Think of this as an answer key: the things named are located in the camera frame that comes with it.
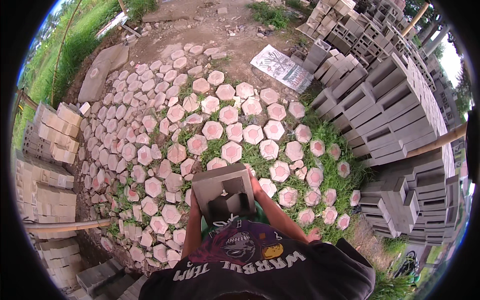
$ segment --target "black t-shirt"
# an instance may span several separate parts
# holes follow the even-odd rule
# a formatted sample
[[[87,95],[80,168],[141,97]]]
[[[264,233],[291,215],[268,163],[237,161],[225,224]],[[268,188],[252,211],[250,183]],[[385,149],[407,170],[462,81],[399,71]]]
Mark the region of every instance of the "black t-shirt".
[[[152,273],[139,300],[216,299],[248,293],[266,299],[366,299],[375,271],[346,240],[336,246],[292,240],[248,220],[212,231],[175,268]]]

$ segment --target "person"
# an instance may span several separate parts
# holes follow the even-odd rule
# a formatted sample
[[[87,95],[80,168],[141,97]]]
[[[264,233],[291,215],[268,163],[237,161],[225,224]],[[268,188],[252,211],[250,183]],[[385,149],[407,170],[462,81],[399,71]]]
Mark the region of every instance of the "person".
[[[202,241],[202,212],[192,191],[181,260],[153,272],[139,300],[367,299],[375,271],[345,239],[309,242],[303,230],[250,173],[268,224],[232,217]]]

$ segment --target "poster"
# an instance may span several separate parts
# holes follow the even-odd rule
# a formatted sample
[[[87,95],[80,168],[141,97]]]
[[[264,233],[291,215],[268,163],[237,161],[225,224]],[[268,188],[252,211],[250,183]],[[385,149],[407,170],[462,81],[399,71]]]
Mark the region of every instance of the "poster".
[[[250,63],[299,94],[303,93],[313,80],[312,74],[271,45],[267,45]]]

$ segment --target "pink hexagonal paver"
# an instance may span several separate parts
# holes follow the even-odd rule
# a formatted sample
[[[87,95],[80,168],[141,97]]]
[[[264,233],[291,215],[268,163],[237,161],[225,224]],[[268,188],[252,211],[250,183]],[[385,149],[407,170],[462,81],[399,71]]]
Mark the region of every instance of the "pink hexagonal paver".
[[[199,78],[192,83],[194,93],[204,94],[210,89],[210,84],[205,78]]]
[[[138,149],[137,155],[138,162],[144,166],[148,166],[153,160],[151,149],[147,145],[144,145],[142,148]]]
[[[141,202],[142,210],[149,216],[153,216],[158,211],[158,205],[153,201],[152,198],[146,196]]]
[[[274,181],[284,182],[290,176],[290,168],[287,163],[277,160],[270,167],[270,178]]]
[[[169,224],[177,224],[180,221],[181,215],[177,208],[171,204],[165,204],[162,208],[162,216],[165,222]]]
[[[357,206],[360,202],[360,190],[353,190],[352,195],[350,196],[350,205]]]
[[[208,75],[208,83],[214,86],[221,84],[225,80],[225,75],[220,71],[213,71]]]
[[[165,219],[162,216],[153,216],[150,220],[150,227],[155,233],[164,234],[168,229],[168,224],[165,222]]]
[[[298,101],[290,102],[288,106],[288,111],[296,119],[305,117],[305,106]]]
[[[174,164],[179,164],[187,158],[187,149],[179,143],[174,143],[167,149],[167,159]]]
[[[313,219],[315,219],[315,213],[311,208],[307,208],[299,212],[298,223],[300,226],[307,226],[313,223]]]
[[[268,178],[260,178],[258,183],[262,187],[262,190],[268,195],[268,197],[272,198],[273,195],[276,193],[276,186],[275,184]]]
[[[176,104],[168,109],[167,118],[171,122],[180,121],[185,114],[185,110],[180,104]]]
[[[217,97],[207,96],[200,104],[202,105],[202,112],[209,115],[220,109],[220,101]]]
[[[205,123],[204,128],[202,129],[202,133],[204,134],[207,140],[216,140],[222,136],[223,127],[220,123],[215,121],[207,121]]]
[[[332,206],[336,201],[336,190],[335,189],[327,189],[322,196],[322,201],[327,206]]]
[[[220,110],[218,119],[226,125],[236,123],[239,120],[239,111],[231,105],[225,106]]]
[[[294,206],[297,203],[297,198],[298,191],[289,186],[278,192],[278,203],[286,208]]]
[[[310,141],[310,151],[316,157],[325,153],[325,143],[322,140]]]
[[[228,142],[222,146],[222,158],[233,164],[241,159],[242,148],[236,142]]]
[[[305,203],[307,206],[315,206],[320,202],[320,195],[314,191],[309,191],[305,194]]]
[[[260,154],[266,160],[275,159],[278,156],[278,145],[273,140],[261,141]]]
[[[183,185],[183,178],[180,174],[170,173],[165,179],[165,186],[169,192],[178,192]]]
[[[300,143],[307,143],[312,139],[312,132],[310,127],[300,124],[295,128],[295,137]]]
[[[311,168],[307,173],[307,182],[313,188],[318,188],[324,181],[324,172],[320,168]]]
[[[217,169],[217,168],[226,167],[226,166],[227,166],[227,162],[225,160],[223,160],[219,157],[214,157],[212,160],[210,160],[207,163],[207,171]]]
[[[253,96],[253,86],[246,82],[242,82],[241,84],[235,87],[237,91],[237,96],[243,99],[247,99],[250,96]]]
[[[350,174],[350,164],[346,161],[338,163],[337,169],[341,178],[347,178],[347,176]]]
[[[283,129],[282,123],[279,121],[270,120],[264,126],[264,132],[267,139],[278,141],[285,133],[285,129]]]
[[[334,160],[338,160],[342,154],[342,151],[340,150],[338,144],[333,143],[330,145],[330,148],[328,148],[328,154],[330,154]]]
[[[260,99],[267,105],[276,103],[278,101],[278,94],[271,88],[266,88],[260,91]]]
[[[187,141],[188,151],[195,155],[201,155],[208,149],[207,139],[200,134],[196,134]]]
[[[162,192],[162,183],[155,177],[145,180],[145,192],[150,197],[157,197]]]
[[[338,218],[336,227],[340,230],[345,230],[350,224],[350,217],[347,214],[343,214]]]
[[[253,145],[258,144],[261,140],[264,139],[264,133],[262,128],[258,125],[248,125],[243,130],[243,138],[247,143]]]
[[[228,125],[226,131],[229,141],[239,143],[243,140],[243,128],[241,123]]]
[[[126,160],[126,161],[131,161],[137,154],[137,149],[132,143],[128,143],[123,146],[121,150],[121,156]]]
[[[180,173],[182,176],[188,175],[192,172],[193,164],[195,163],[194,159],[187,158],[180,164]]]
[[[248,115],[259,115],[262,113],[262,105],[258,100],[255,99],[249,99],[243,102],[241,105],[241,108],[243,110],[243,113],[248,116]]]
[[[301,144],[297,141],[288,142],[285,147],[285,154],[291,161],[296,161],[303,158],[303,151]]]
[[[215,95],[220,100],[231,100],[235,95],[235,89],[229,84],[222,84],[216,89]]]
[[[276,121],[281,121],[287,116],[285,107],[278,103],[273,103],[267,107],[268,117]]]
[[[338,213],[336,212],[335,206],[329,206],[324,211],[322,211],[322,218],[324,219],[325,224],[335,223],[335,219]]]

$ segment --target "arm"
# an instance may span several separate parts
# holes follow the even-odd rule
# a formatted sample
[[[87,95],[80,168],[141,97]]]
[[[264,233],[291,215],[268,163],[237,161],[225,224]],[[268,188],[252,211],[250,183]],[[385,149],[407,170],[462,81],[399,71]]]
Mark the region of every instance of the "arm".
[[[308,244],[307,236],[300,226],[290,219],[290,217],[287,216],[287,214],[284,213],[270,197],[268,197],[260,186],[257,178],[252,175],[250,170],[249,174],[255,200],[264,210],[270,225],[285,233],[292,239]]]
[[[183,244],[182,259],[195,251],[202,244],[202,212],[198,206],[197,197],[192,190],[190,214]]]

